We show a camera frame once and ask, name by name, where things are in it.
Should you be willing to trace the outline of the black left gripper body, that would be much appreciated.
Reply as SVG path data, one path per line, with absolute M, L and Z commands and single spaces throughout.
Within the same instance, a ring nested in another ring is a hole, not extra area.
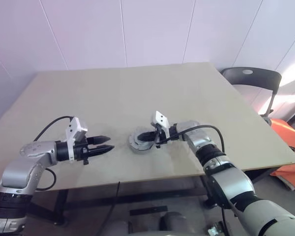
M 83 165 L 89 164 L 90 149 L 89 145 L 92 144 L 92 139 L 84 136 L 80 141 L 75 141 L 73 146 L 74 160 L 82 161 Z

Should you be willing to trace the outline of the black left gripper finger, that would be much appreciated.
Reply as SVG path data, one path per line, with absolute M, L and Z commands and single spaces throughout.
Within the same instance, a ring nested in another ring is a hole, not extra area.
M 88 157 L 98 156 L 111 151 L 115 146 L 101 145 L 95 148 L 88 149 Z
M 111 138 L 107 136 L 93 136 L 87 137 L 87 142 L 89 145 L 99 145 L 109 141 Z

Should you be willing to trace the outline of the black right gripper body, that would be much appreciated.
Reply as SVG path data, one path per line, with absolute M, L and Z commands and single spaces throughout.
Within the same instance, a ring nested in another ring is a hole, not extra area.
M 155 139 L 154 143 L 157 149 L 161 148 L 161 145 L 167 144 L 167 137 L 168 137 L 168 128 L 167 126 L 163 126 L 160 124 L 156 124 L 155 126 Z

